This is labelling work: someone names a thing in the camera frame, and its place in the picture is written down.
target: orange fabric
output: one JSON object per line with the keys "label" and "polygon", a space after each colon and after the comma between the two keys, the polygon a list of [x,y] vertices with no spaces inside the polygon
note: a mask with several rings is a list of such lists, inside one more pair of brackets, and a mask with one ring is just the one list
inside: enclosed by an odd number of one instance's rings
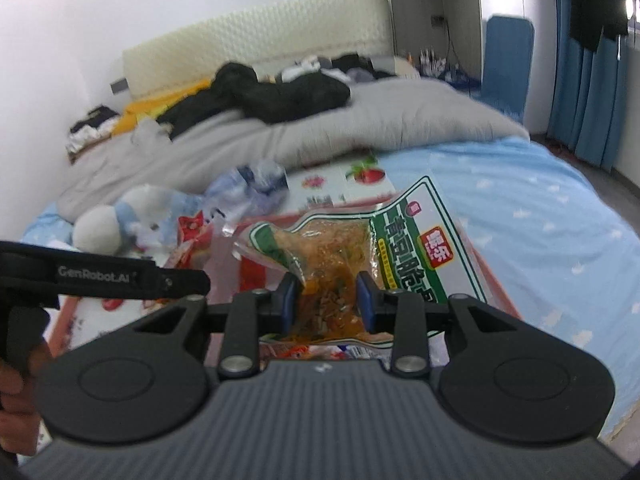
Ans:
{"label": "orange fabric", "polygon": [[122,117],[113,129],[111,137],[130,132],[138,126],[138,122],[145,117],[151,117],[152,119],[159,117],[170,107],[182,101],[185,97],[193,95],[205,88],[209,88],[210,85],[210,79],[202,79],[196,84],[178,91],[172,91],[153,98],[132,102],[124,108]]}

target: headboard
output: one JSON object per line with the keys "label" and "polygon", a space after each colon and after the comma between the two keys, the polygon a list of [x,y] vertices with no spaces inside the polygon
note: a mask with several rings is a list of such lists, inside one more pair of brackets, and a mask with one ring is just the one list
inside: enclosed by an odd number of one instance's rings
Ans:
{"label": "headboard", "polygon": [[123,52],[134,98],[212,77],[230,60],[258,77],[309,54],[391,55],[388,0],[291,0],[188,25]]}

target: white plush toy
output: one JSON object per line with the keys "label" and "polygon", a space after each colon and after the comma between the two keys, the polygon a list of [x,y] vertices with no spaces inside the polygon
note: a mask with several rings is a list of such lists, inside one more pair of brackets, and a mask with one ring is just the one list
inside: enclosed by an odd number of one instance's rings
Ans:
{"label": "white plush toy", "polygon": [[202,197],[144,184],[127,191],[114,205],[99,205],[76,222],[74,246],[87,253],[117,254],[132,241],[175,245],[178,216],[196,214]]}

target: human hand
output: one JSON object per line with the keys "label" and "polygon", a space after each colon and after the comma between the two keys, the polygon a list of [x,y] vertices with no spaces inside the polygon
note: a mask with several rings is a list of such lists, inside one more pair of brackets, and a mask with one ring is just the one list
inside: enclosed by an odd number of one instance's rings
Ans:
{"label": "human hand", "polygon": [[36,453],[40,415],[33,403],[34,377],[51,359],[49,346],[42,342],[29,355],[28,377],[0,360],[0,447],[9,453]]}

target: comforter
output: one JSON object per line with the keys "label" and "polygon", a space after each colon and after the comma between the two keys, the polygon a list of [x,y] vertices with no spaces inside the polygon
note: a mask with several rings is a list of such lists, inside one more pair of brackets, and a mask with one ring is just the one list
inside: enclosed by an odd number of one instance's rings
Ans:
{"label": "comforter", "polygon": [[58,199],[75,222],[127,189],[153,184],[201,194],[219,174],[261,158],[286,170],[331,160],[356,149],[395,151],[456,140],[528,139],[518,123],[437,80],[380,80],[351,88],[351,101],[303,120],[265,124],[239,110],[219,114],[171,142],[155,121],[97,146],[70,168]]}

